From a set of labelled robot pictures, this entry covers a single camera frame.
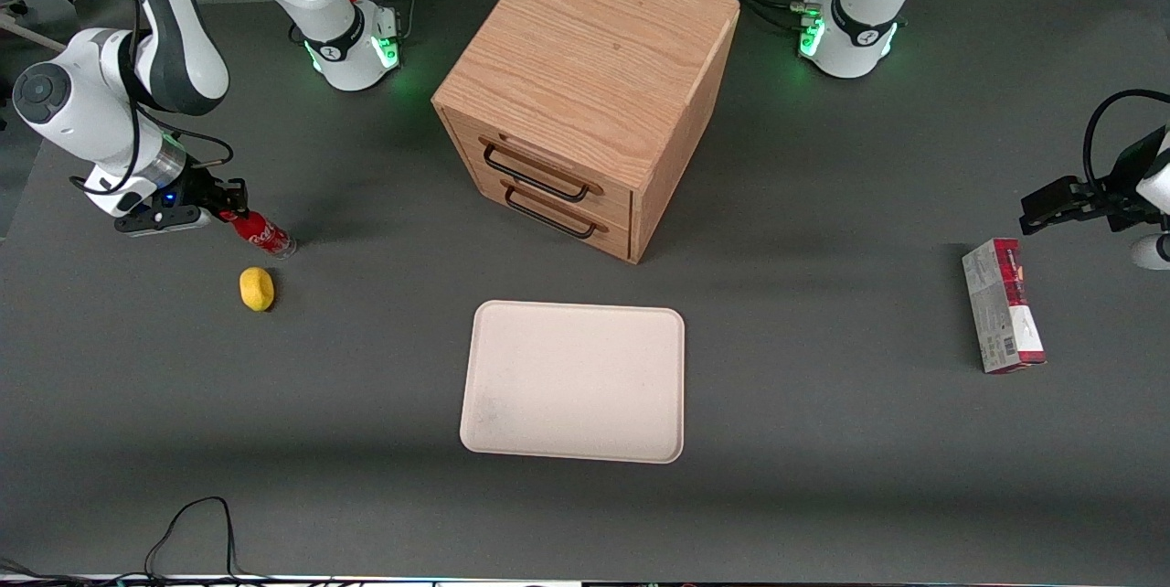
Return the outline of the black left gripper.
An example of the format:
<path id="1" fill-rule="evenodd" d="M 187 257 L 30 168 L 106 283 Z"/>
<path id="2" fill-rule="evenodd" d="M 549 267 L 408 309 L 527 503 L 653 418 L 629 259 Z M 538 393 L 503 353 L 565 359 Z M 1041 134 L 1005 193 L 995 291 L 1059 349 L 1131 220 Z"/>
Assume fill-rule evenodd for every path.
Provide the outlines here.
<path id="1" fill-rule="evenodd" d="M 1049 226 L 1112 217 L 1112 232 L 1149 223 L 1166 226 L 1169 149 L 1166 127 L 1154 130 L 1123 149 L 1112 171 L 1099 180 L 1107 209 L 1095 207 L 1090 187 L 1078 177 L 1061 177 L 1020 200 L 1020 229 L 1032 236 Z"/>

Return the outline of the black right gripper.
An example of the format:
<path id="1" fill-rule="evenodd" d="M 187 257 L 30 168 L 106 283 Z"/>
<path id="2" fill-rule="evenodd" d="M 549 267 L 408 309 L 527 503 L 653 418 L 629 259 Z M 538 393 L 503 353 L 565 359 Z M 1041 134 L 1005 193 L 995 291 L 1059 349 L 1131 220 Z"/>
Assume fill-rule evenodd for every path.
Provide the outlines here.
<path id="1" fill-rule="evenodd" d="M 198 220 L 202 212 L 222 223 L 235 223 L 238 212 L 250 210 L 246 180 L 221 180 L 208 170 L 184 170 L 176 182 L 154 191 L 154 215 L 161 220 Z"/>

